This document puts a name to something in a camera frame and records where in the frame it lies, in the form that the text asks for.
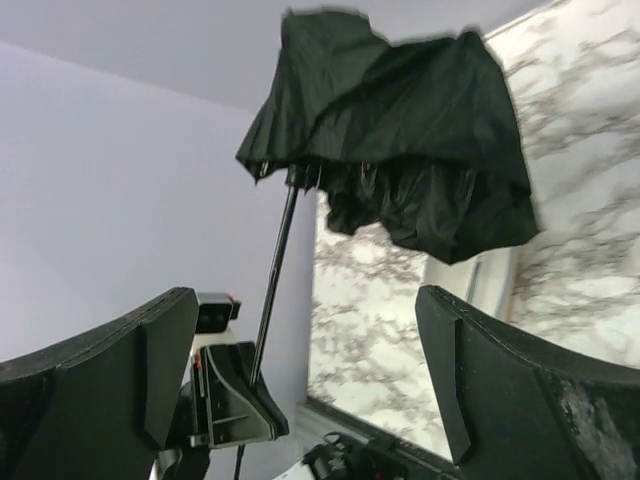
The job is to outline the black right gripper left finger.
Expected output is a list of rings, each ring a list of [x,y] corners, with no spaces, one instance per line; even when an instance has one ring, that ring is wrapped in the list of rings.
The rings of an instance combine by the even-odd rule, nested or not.
[[[146,479],[167,440],[198,301],[166,291],[1,365],[4,479]]]

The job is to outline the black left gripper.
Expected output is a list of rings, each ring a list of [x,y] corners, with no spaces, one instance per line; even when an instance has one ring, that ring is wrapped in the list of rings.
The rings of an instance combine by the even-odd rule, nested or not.
[[[251,341],[194,351],[180,396],[181,430],[193,448],[274,441],[290,433],[264,378],[250,384],[255,351]]]

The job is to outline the beige zippered umbrella case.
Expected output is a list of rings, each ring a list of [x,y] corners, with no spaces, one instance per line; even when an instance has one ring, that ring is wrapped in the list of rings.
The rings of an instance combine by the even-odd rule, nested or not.
[[[423,283],[441,286],[485,314],[507,321],[519,254],[519,247],[491,250],[455,265],[429,257]]]

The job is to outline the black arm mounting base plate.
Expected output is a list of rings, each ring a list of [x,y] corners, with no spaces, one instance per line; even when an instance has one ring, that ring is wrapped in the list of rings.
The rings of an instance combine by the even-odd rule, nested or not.
[[[298,405],[294,435],[314,479],[459,479],[457,467],[319,400]]]

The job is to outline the black umbrella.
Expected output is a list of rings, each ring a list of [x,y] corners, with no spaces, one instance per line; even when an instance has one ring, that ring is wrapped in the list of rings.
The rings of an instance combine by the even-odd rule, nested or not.
[[[331,231],[377,223],[450,265],[539,231],[506,80],[474,30],[393,44],[356,12],[287,12],[236,157],[324,192]]]

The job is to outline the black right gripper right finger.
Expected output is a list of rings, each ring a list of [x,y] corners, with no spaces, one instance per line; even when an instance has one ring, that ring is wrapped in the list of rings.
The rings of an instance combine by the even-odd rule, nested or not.
[[[636,479],[639,372],[555,345],[438,286],[416,319],[463,479]]]

